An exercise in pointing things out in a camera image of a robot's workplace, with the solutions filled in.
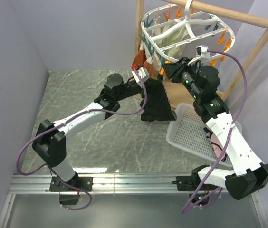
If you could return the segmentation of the black striped underwear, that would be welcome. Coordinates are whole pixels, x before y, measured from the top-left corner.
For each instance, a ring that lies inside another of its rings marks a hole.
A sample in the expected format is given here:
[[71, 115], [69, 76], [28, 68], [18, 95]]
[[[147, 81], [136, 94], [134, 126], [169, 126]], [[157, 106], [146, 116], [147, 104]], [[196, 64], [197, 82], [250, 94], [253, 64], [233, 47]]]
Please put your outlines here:
[[164, 77], [161, 74], [157, 75], [157, 79], [149, 78], [145, 82], [147, 99], [144, 111], [141, 113], [142, 121], [175, 121], [177, 119], [171, 108], [163, 82]]

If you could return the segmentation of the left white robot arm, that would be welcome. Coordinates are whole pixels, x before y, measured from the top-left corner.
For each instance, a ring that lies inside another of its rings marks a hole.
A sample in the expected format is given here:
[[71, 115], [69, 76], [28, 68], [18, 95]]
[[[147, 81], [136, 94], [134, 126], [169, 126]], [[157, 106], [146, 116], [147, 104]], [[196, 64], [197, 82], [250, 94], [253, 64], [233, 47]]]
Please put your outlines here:
[[139, 93], [147, 95], [145, 83], [148, 72], [141, 68], [132, 71], [133, 78], [124, 82], [120, 74], [108, 76], [100, 95], [86, 108], [58, 121], [44, 120], [38, 128], [32, 149], [61, 179], [67, 190], [81, 188], [78, 174], [66, 159], [67, 140], [93, 124], [104, 121], [120, 108], [119, 101]]

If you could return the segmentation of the orange clothes peg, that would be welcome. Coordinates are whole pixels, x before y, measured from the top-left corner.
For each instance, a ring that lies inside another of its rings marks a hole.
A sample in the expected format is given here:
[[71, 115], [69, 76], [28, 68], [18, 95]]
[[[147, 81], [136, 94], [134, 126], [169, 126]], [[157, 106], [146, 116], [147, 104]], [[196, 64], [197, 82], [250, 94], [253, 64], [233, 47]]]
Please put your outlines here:
[[164, 70], [164, 68], [162, 67], [161, 68], [161, 70], [160, 70], [160, 72], [159, 72], [162, 76], [165, 76], [165, 70]]

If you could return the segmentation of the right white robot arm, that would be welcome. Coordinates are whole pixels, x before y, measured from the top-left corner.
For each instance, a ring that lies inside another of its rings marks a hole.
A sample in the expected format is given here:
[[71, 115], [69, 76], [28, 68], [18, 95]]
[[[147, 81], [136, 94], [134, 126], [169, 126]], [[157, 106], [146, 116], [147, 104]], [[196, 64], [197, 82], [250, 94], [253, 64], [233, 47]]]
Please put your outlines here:
[[202, 190], [207, 184], [226, 188], [240, 200], [268, 183], [268, 163], [265, 164], [251, 149], [235, 125], [232, 114], [216, 93], [220, 84], [218, 70], [212, 66], [191, 65], [183, 57], [175, 63], [162, 65], [172, 82], [182, 83], [194, 99], [196, 114], [210, 133], [216, 136], [232, 163], [232, 170], [203, 165], [192, 170], [191, 184]]

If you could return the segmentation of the white clip hanger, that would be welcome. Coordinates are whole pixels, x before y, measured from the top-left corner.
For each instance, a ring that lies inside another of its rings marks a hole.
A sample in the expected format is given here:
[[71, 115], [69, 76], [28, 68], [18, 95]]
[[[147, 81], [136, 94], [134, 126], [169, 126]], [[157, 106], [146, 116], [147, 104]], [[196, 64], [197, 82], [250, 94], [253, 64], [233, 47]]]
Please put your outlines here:
[[187, 3], [184, 7], [168, 4], [147, 12], [141, 21], [140, 38], [146, 57], [176, 62], [185, 46], [207, 46], [211, 37], [228, 52], [235, 43], [233, 30], [213, 13], [195, 11]]

